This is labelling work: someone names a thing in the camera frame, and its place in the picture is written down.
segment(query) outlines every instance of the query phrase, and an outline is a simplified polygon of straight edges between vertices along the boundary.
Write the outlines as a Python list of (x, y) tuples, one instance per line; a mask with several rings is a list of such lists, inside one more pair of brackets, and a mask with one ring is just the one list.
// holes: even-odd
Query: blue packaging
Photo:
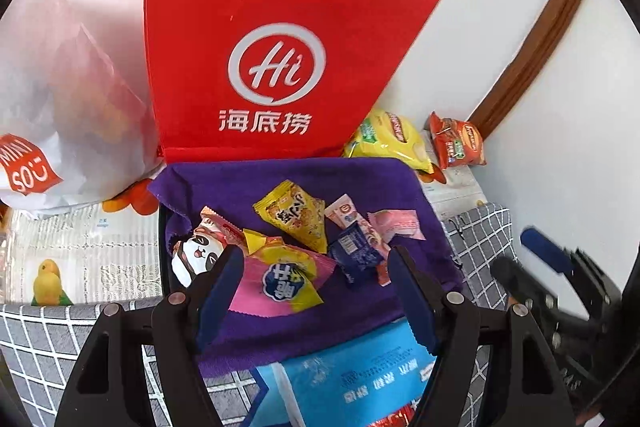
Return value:
[(340, 232), (338, 239), (329, 245), (327, 255), (338, 263), (349, 284), (366, 277), (367, 268), (383, 261), (378, 250), (367, 241), (358, 223), (352, 223)]
[(241, 427), (366, 427), (417, 405), (436, 358), (406, 319), (252, 371), (259, 393)]

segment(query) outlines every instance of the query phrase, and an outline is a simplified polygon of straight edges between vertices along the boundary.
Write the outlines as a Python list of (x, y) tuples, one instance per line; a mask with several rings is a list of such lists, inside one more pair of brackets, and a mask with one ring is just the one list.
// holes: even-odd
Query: yellow bird print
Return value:
[(38, 275), (33, 281), (31, 306), (70, 306), (73, 302), (66, 296), (60, 280), (60, 269), (52, 259), (45, 259), (38, 266)]

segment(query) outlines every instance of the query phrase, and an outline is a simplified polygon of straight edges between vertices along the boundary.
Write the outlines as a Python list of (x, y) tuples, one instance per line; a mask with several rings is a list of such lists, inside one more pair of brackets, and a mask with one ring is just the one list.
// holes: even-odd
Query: metal bolt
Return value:
[(523, 304), (514, 304), (513, 313), (515, 313), (518, 317), (524, 317), (529, 313), (529, 309)]
[(175, 292), (169, 295), (169, 304), (177, 305), (182, 304), (186, 300), (187, 296), (182, 292)]
[(558, 349), (558, 347), (560, 347), (560, 343), (562, 342), (562, 337), (560, 336), (560, 333), (558, 333), (557, 331), (551, 335), (551, 346), (554, 349)]
[(462, 304), (465, 301), (465, 296), (458, 292), (447, 293), (447, 301), (451, 304)]
[(107, 304), (104, 307), (102, 313), (107, 315), (107, 317), (111, 317), (112, 315), (118, 313), (118, 311), (120, 311), (120, 306), (118, 306), (115, 302), (112, 302), (111, 304)]

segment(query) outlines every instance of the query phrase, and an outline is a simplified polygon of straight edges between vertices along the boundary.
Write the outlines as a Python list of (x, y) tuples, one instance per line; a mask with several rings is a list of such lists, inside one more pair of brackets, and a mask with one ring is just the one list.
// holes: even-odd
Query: blue gripper pad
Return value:
[(222, 273), (211, 287), (211, 291), (200, 307), (200, 323), (196, 335), (199, 352), (216, 338), (220, 324), (231, 305), (244, 271), (244, 254), (239, 247), (231, 249)]
[(533, 227), (522, 230), (520, 242), (523, 247), (528, 248), (532, 253), (540, 257), (557, 273), (570, 275), (574, 269), (570, 257), (564, 253), (564, 250), (543, 235), (540, 230)]
[(415, 340), (432, 355), (437, 354), (440, 343), (435, 334), (433, 309), (420, 291), (414, 275), (395, 248), (388, 256), (389, 277), (402, 302), (404, 314), (414, 332)]

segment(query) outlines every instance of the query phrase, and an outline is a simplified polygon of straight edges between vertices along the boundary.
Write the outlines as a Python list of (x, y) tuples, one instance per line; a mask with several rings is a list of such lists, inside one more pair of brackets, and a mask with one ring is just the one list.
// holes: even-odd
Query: snack wrapper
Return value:
[(418, 130), (406, 118), (381, 109), (371, 110), (345, 146), (344, 156), (398, 158), (412, 169), (433, 172)]
[(391, 241), (396, 233), (412, 239), (424, 240), (415, 210), (380, 210), (373, 214), (369, 213), (367, 217), (385, 243)]
[(458, 165), (486, 165), (482, 137), (470, 122), (439, 118), (432, 112), (429, 130), (441, 169)]
[(244, 235), (220, 214), (205, 206), (202, 221), (185, 241), (174, 245), (171, 268), (184, 287), (191, 284), (198, 273), (210, 271), (227, 245), (238, 245), (247, 255)]
[(319, 253), (326, 253), (324, 201), (313, 198), (299, 185), (283, 181), (254, 204), (265, 221)]
[(367, 221), (356, 210), (353, 201), (347, 194), (341, 195), (334, 203), (330, 204), (324, 211), (324, 215), (331, 219), (341, 229), (346, 229), (352, 223), (357, 223), (362, 230), (362, 233), (367, 238), (367, 242), (383, 257), (384, 261), (376, 266), (378, 272), (378, 283), (381, 286), (386, 286), (391, 282), (389, 279), (389, 273), (386, 269), (386, 258), (389, 255), (389, 246), (382, 241), (380, 234), (374, 229), (370, 222)]
[(358, 223), (342, 230), (338, 239), (329, 245), (327, 254), (338, 263), (350, 285), (363, 279), (367, 268), (376, 267), (384, 261), (369, 244)]
[(335, 261), (286, 245), (281, 237), (244, 230), (249, 256), (230, 310), (260, 317), (290, 315), (322, 304), (320, 288)]

